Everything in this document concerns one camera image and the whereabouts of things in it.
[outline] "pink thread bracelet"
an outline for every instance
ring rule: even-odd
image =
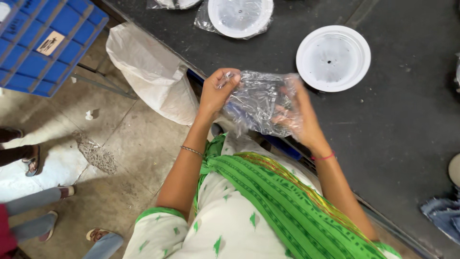
[[[333,151],[332,151],[332,154],[328,155],[327,157],[316,158],[316,157],[314,157],[314,156],[311,156],[311,159],[312,159],[312,160],[326,160],[326,159],[328,159],[328,158],[333,157],[334,155],[335,155],[335,151],[333,150]]]

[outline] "blue container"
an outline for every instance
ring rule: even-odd
[[[0,87],[53,96],[108,20],[87,0],[0,0]]]

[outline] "stained floor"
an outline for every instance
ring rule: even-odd
[[[105,55],[107,35],[101,34],[81,63],[96,67]],[[77,67],[75,72],[98,81]],[[117,85],[128,84],[106,61],[102,72]],[[92,110],[94,119],[86,120]],[[53,237],[32,239],[20,248],[32,259],[80,259],[93,243],[87,231],[99,227],[116,232],[125,243],[111,258],[120,259],[138,215],[153,206],[161,185],[179,152],[189,127],[153,111],[142,100],[132,100],[86,82],[67,79],[52,98],[3,90],[0,125],[23,129],[27,135],[3,148],[41,143],[44,169],[26,177],[20,162],[0,167],[0,202],[46,188],[75,185],[76,194],[62,201],[10,218],[20,224],[55,210],[59,219]],[[382,240],[405,259],[418,258],[384,230]]]

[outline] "blue jeans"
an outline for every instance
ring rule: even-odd
[[[59,188],[50,188],[41,192],[5,203],[8,216],[18,215],[28,210],[45,206],[61,198]],[[11,228],[12,234],[18,243],[43,235],[54,226],[55,216],[45,214],[39,218],[29,220],[19,226]],[[107,234],[99,239],[88,251],[83,259],[108,259],[123,244],[123,238],[117,234]]]
[[[123,238],[110,233],[99,239],[83,259],[109,259],[123,244]]]
[[[433,198],[420,209],[437,228],[460,245],[460,188],[458,187],[457,192],[457,200]]]

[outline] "black work table surface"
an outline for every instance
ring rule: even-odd
[[[296,72],[295,55],[313,30],[345,24],[367,40],[367,75],[343,92],[313,93],[322,129],[351,188],[420,244],[459,258],[456,245],[420,213],[447,194],[450,159],[460,153],[458,0],[275,0],[267,32],[236,40],[193,26],[197,7],[146,10],[146,0],[105,0],[197,71],[219,67]]]

